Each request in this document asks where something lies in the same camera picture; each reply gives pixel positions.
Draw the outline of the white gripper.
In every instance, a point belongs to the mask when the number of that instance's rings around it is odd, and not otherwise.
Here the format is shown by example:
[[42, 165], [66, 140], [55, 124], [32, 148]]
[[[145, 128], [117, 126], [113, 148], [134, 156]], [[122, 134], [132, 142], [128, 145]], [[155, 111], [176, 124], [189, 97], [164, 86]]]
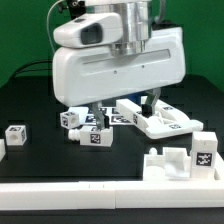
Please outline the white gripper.
[[60, 45], [53, 56], [55, 97], [66, 106], [93, 102], [98, 130], [109, 127], [101, 100], [148, 90], [142, 115], [150, 117], [161, 94], [158, 87], [179, 83], [185, 75], [181, 28], [155, 30], [143, 52], [115, 56], [111, 45], [122, 34], [116, 13], [85, 14], [53, 32]]

